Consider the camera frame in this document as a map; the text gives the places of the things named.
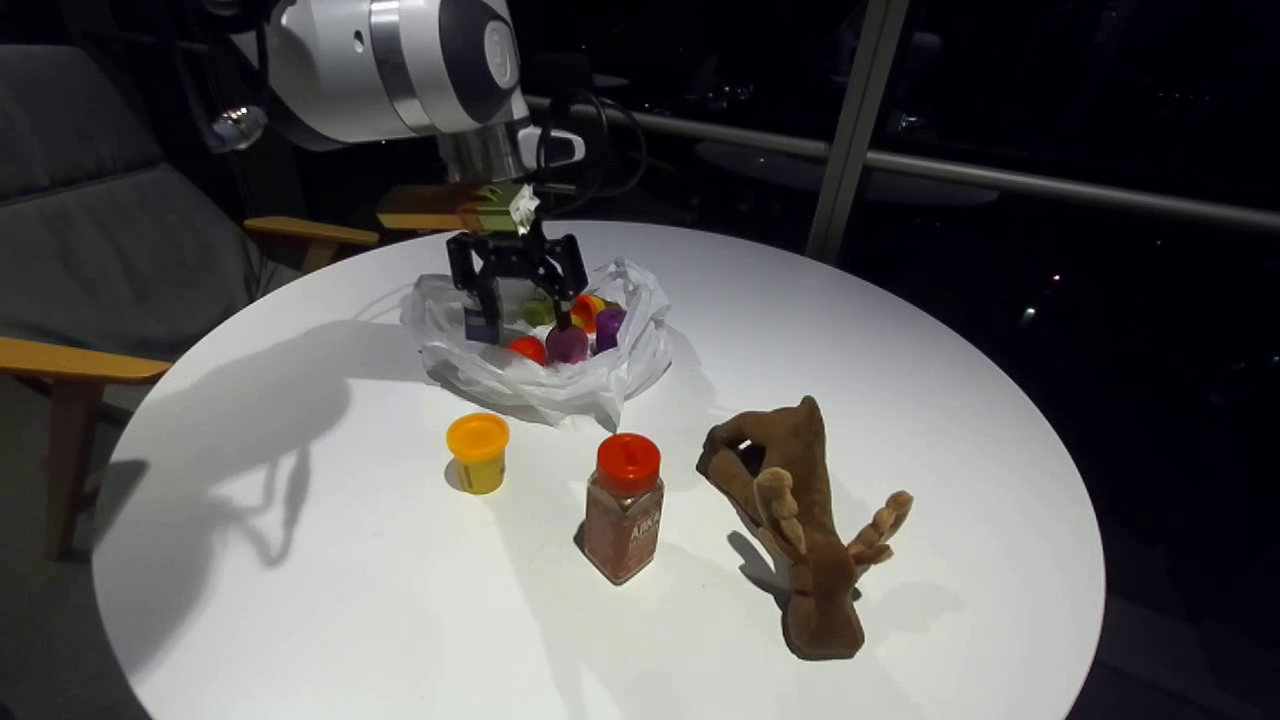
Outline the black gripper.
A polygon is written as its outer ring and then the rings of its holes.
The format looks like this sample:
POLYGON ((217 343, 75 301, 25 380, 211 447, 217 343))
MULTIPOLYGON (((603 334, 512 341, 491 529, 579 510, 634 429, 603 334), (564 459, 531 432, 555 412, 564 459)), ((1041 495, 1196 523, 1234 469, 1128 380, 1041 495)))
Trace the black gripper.
POLYGON ((588 289, 579 243, 540 233, 462 233, 447 241, 451 284, 464 291, 464 335, 499 341, 499 301, 491 277, 520 277, 548 291, 552 325, 572 321, 572 301, 588 289))

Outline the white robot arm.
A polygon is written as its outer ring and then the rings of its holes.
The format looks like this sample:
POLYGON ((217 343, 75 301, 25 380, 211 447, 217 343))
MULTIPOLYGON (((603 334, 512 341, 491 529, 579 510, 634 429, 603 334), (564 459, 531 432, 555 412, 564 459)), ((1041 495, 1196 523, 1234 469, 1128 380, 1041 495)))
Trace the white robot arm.
POLYGON ((552 315, 584 291, 576 241, 543 237, 530 190, 548 127, 530 120, 507 0, 281 0, 260 27, 256 68, 326 143, 434 136, 458 190, 517 193, 507 233, 447 243, 472 341, 499 341, 504 280, 538 284, 552 315))

